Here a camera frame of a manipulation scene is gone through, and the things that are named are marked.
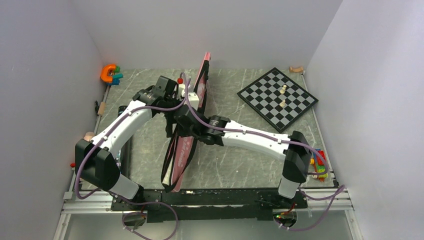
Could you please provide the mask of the pink racket bag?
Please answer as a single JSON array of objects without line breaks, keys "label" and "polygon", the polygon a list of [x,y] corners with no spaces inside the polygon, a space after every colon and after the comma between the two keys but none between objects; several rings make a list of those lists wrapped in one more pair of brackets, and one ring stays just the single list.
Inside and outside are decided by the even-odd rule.
[{"label": "pink racket bag", "polygon": [[[187,93],[191,107],[201,114],[206,109],[210,60],[211,53],[206,52],[197,77],[190,81],[188,87],[183,85],[183,77],[179,77],[177,81],[179,84],[177,97],[183,100]],[[161,184],[167,193],[180,191],[184,172],[193,159],[198,143],[193,136],[195,127],[202,127],[186,105],[176,111],[175,117],[179,123],[169,128],[170,141],[161,171]]]}]

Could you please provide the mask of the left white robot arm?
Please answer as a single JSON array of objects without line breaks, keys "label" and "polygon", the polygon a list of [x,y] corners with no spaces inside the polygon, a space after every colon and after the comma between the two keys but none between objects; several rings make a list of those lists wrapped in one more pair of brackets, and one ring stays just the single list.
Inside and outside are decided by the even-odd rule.
[{"label": "left white robot arm", "polygon": [[160,76],[155,85],[139,90],[126,109],[104,131],[91,140],[80,139],[75,145],[75,194],[79,193],[79,180],[124,198],[131,210],[144,203],[144,188],[124,176],[116,163],[116,156],[134,133],[155,115],[163,113],[166,118],[165,132],[173,135],[173,112],[183,105],[178,99],[179,84]]}]

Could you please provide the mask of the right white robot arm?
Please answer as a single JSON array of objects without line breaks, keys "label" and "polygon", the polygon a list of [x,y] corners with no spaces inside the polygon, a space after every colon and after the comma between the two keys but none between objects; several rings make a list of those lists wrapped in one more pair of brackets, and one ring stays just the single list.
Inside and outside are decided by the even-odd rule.
[{"label": "right white robot arm", "polygon": [[210,146],[239,147],[281,160],[283,170],[275,200],[282,208],[295,201],[298,188],[307,180],[313,149],[301,132],[277,134],[247,127],[227,117],[206,118],[187,105],[172,117],[181,137],[193,137]]}]

